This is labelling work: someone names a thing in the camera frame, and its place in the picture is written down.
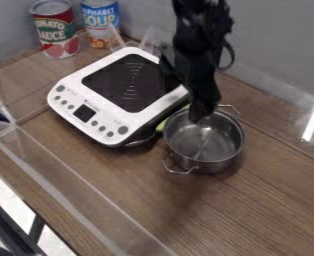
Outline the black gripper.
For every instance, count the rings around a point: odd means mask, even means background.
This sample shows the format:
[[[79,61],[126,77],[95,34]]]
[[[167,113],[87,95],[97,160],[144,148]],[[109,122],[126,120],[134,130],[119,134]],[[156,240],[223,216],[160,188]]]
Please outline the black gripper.
[[[188,119],[198,123],[210,116],[222,99],[215,82],[215,65],[210,50],[212,42],[202,30],[180,29],[174,36],[175,55],[160,56],[160,70],[166,88],[175,89],[184,82],[191,93]]]

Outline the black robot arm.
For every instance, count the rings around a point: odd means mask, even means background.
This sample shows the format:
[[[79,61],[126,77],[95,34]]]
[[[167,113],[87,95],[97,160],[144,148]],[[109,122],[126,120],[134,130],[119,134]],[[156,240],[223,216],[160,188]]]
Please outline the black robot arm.
[[[176,31],[172,44],[160,46],[160,70],[171,91],[183,85],[191,95],[188,118],[198,123],[210,116],[222,100],[216,71],[235,62],[235,51],[226,37],[234,19],[226,0],[172,0]]]

